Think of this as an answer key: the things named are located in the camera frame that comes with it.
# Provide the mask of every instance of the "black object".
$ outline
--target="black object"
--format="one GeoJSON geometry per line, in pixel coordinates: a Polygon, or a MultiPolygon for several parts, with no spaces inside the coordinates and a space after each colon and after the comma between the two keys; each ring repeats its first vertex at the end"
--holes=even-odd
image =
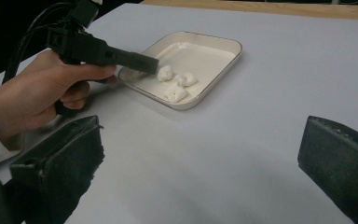
{"type": "Polygon", "coordinates": [[[96,116],[72,121],[11,163],[0,223],[64,223],[103,161],[100,128],[96,116]]]}
{"type": "Polygon", "coordinates": [[[50,24],[41,25],[43,21],[46,20],[51,14],[56,13],[57,11],[70,10],[72,8],[72,4],[68,2],[56,3],[47,7],[43,10],[30,24],[22,39],[17,44],[16,48],[13,50],[12,55],[7,63],[7,70],[5,72],[4,79],[2,83],[9,81],[11,78],[16,76],[17,70],[19,69],[19,65],[26,51],[28,44],[35,33],[46,30],[50,26],[59,25],[57,22],[53,22],[50,24]]]}
{"type": "MultiPolygon", "coordinates": [[[[98,8],[90,0],[78,0],[64,19],[63,27],[48,29],[46,47],[57,52],[64,63],[119,64],[147,74],[156,74],[157,59],[109,47],[105,41],[85,32],[97,14],[98,8]]],[[[57,114],[74,113],[61,104],[56,103],[57,114]]]]}
{"type": "Polygon", "coordinates": [[[309,117],[298,163],[339,209],[358,223],[358,132],[332,120],[309,117]]]}

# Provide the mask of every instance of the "white tray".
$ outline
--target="white tray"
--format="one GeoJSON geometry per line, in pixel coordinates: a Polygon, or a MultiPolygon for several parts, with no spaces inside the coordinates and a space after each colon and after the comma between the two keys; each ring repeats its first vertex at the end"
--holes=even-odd
{"type": "Polygon", "coordinates": [[[176,32],[162,37],[143,52],[159,59],[158,69],[170,65],[175,75],[190,72],[198,80],[185,87],[188,95],[177,103],[167,101],[163,92],[173,79],[160,82],[157,75],[149,75],[123,67],[118,77],[130,88],[173,109],[189,109],[212,89],[241,55],[238,41],[210,35],[176,32]]]}

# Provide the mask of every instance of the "white object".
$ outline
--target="white object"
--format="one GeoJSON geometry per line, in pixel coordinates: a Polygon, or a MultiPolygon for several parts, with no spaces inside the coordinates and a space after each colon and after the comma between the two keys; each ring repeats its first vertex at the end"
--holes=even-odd
{"type": "Polygon", "coordinates": [[[158,70],[157,79],[160,82],[169,81],[173,77],[172,68],[169,65],[165,65],[158,70]]]}
{"type": "Polygon", "coordinates": [[[167,90],[164,91],[165,98],[171,103],[177,103],[188,95],[188,91],[174,83],[167,90]]]}
{"type": "Polygon", "coordinates": [[[178,86],[185,87],[187,83],[187,77],[185,77],[184,75],[177,75],[175,76],[173,81],[176,82],[178,86]]]}
{"type": "Polygon", "coordinates": [[[190,72],[184,73],[181,77],[184,77],[183,79],[186,81],[184,86],[186,87],[192,86],[197,82],[197,79],[190,72]]]}

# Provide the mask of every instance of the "wooden edge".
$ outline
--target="wooden edge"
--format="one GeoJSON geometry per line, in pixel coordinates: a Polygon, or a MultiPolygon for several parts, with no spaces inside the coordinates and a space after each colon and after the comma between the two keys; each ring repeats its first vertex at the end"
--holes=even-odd
{"type": "Polygon", "coordinates": [[[292,4],[217,0],[144,0],[141,4],[358,20],[358,6],[354,5],[292,4]]]}

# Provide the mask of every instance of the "hand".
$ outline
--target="hand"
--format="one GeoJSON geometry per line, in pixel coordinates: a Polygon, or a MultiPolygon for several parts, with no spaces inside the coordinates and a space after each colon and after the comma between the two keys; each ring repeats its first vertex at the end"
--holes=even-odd
{"type": "Polygon", "coordinates": [[[46,50],[17,76],[0,86],[0,140],[42,127],[56,117],[54,103],[80,109],[90,89],[86,80],[117,82],[114,65],[64,64],[52,50],[46,50]]]}

